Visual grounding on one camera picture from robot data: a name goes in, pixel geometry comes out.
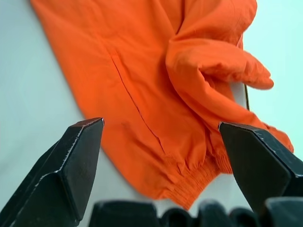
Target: white surface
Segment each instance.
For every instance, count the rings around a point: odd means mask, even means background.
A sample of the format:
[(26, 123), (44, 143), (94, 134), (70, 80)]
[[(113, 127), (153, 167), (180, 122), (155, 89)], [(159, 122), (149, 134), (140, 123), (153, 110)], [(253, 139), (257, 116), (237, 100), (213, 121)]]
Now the white surface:
[[(285, 130), (297, 155), (303, 157), (297, 129), (302, 116), (298, 80), (303, 80), (297, 28), (302, 20), (299, 8), (298, 14), (292, 13), (295, 5), (293, 9), (282, 5), (281, 0), (274, 1), (278, 6), (272, 2), (259, 2), (258, 16), (245, 35), (244, 45), (269, 67), (276, 87), (266, 92), (250, 90), (250, 106), (262, 120)], [(240, 92), (238, 102), (243, 102), (241, 86), (236, 85), (234, 90)], [(69, 125), (82, 119), (28, 0), (0, 0), (0, 209), (37, 159)], [(205, 198), (219, 200), (228, 210), (248, 206), (231, 175), (213, 181), (190, 213), (195, 215), (197, 204)], [(124, 181), (103, 152), (81, 227), (87, 226), (92, 205), (100, 199), (147, 200)], [(155, 204), (159, 214), (175, 206), (169, 200)]]

